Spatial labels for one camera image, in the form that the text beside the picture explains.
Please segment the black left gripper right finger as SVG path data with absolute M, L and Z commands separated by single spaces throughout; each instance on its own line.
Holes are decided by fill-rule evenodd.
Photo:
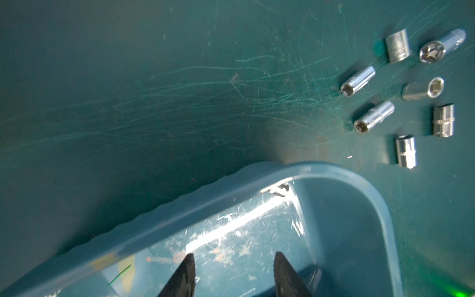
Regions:
M 285 255 L 276 252 L 273 273 L 277 297 L 311 297 L 312 294 Z

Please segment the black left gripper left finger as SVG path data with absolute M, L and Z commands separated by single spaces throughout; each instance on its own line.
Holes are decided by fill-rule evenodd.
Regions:
M 193 297 L 195 286 L 195 260 L 193 253 L 189 253 L 163 287 L 158 297 Z

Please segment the teal plastic storage box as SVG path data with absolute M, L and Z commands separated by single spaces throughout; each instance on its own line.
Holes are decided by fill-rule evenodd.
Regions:
M 5 297 L 155 297 L 188 254 L 198 297 L 272 297 L 285 255 L 313 296 L 400 297 L 388 207 L 329 163 L 261 162 L 51 259 Z

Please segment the chrome socket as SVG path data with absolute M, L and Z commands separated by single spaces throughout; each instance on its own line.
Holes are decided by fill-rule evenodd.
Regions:
M 415 138 L 413 135 L 402 135 L 395 138 L 397 159 L 400 167 L 413 169 L 417 166 Z
M 381 101 L 373 106 L 363 116 L 354 122 L 357 132 L 367 133 L 379 125 L 395 111 L 395 105 L 390 101 Z
M 433 129 L 432 133 L 436 137 L 451 137 L 454 134 L 454 104 L 435 106 L 433 108 Z
M 385 45 L 391 64 L 399 63 L 411 55 L 406 29 L 388 35 L 385 38 Z
M 424 82 L 406 84 L 402 91 L 403 100 L 435 99 L 441 95 L 445 87 L 445 81 L 441 77 Z
M 353 96 L 360 91 L 368 82 L 376 75 L 376 70 L 373 66 L 368 66 L 353 74 L 344 83 L 341 84 L 340 92 L 346 97 Z
M 440 61 L 447 54 L 457 50 L 466 40 L 466 31 L 456 28 L 438 40 L 426 43 L 419 50 L 419 60 L 431 64 Z

